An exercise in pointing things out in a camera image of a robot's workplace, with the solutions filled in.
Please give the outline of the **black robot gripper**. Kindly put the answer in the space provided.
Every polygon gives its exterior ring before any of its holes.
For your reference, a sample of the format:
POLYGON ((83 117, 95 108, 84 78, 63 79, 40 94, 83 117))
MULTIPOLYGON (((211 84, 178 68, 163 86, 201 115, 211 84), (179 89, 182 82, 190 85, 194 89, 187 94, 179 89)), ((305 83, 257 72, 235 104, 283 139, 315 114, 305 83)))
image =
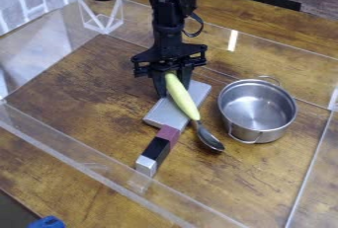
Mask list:
POLYGON ((207 46, 183 42, 183 34, 182 26, 167 28, 154 25, 154 45, 131 58, 135 76, 152 78, 160 98, 167 96, 164 72, 176 70, 178 79, 188 88, 192 69, 206 64, 207 46))

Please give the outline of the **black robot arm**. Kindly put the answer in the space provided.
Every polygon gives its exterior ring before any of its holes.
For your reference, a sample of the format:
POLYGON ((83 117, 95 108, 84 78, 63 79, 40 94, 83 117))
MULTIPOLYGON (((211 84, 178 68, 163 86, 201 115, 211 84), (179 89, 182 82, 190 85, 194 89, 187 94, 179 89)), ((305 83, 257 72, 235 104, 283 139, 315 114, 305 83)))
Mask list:
POLYGON ((167 96, 166 73, 174 71, 184 88, 188 88, 191 73, 195 67, 206 64, 205 44, 184 43, 182 36, 196 37, 203 28, 190 34, 184 30, 184 19, 191 17, 199 25, 202 19, 194 13, 196 0, 150 0, 154 28, 154 45, 136 54, 134 74, 136 77, 148 76, 154 80, 160 98, 167 96))

